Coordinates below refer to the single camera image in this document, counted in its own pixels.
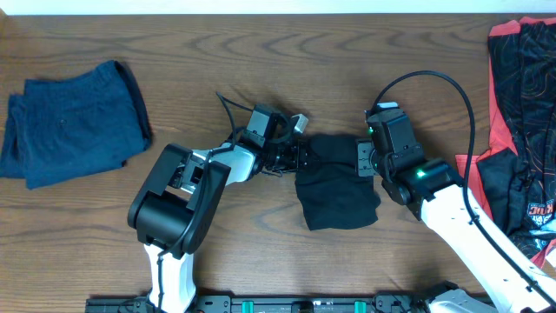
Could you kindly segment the folded dark blue garment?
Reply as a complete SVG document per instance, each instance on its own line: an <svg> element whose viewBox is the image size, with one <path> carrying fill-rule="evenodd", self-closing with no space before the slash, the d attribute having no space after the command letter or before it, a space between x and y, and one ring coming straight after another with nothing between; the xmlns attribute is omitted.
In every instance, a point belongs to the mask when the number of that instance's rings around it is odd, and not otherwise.
<svg viewBox="0 0 556 313"><path fill-rule="evenodd" d="M130 68L115 60L61 81L28 79L9 97L1 175L28 189L122 168L152 144Z"/></svg>

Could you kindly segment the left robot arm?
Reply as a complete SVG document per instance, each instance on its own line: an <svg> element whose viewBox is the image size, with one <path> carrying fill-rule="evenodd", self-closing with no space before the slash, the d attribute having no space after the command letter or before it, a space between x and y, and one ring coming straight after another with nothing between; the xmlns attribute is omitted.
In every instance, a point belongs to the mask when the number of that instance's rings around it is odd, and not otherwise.
<svg viewBox="0 0 556 313"><path fill-rule="evenodd" d="M128 224L148 254L148 312L185 312L194 302L194 254L213 221L224 189L264 173L281 176L308 165L300 139L308 118L258 104L248 124L233 126L213 149L170 143L129 208Z"/></svg>

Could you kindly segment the black t-shirt with white logo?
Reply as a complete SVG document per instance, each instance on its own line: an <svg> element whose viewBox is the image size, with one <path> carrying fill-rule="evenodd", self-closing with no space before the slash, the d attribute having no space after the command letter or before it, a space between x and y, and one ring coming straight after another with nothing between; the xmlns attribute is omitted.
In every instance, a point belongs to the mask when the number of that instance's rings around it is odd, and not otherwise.
<svg viewBox="0 0 556 313"><path fill-rule="evenodd" d="M354 230L378 221L381 200L374 181L356 174L355 136L314 135L308 154L308 167L295 175L295 190L310 230Z"/></svg>

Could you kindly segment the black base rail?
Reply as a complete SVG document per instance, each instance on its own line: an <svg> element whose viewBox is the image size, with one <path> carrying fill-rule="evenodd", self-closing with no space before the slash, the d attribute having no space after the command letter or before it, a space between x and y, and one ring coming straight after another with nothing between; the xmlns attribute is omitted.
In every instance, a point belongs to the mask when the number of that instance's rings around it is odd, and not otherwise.
<svg viewBox="0 0 556 313"><path fill-rule="evenodd" d="M496 309L465 294L449 290L432 300L411 296L374 297L230 297L200 296L186 309L189 313L411 313L411 312L494 312Z"/></svg>

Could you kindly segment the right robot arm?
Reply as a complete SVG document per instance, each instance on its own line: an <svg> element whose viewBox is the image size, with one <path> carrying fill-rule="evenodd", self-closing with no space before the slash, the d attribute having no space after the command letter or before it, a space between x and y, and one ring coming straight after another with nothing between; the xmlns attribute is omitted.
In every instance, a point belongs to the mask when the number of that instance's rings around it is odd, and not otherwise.
<svg viewBox="0 0 556 313"><path fill-rule="evenodd" d="M380 176L390 198L452 248L498 312L553 312L554 279L501 232L449 163L426 158L407 114L382 103L365 115L369 137L357 142L357 175Z"/></svg>

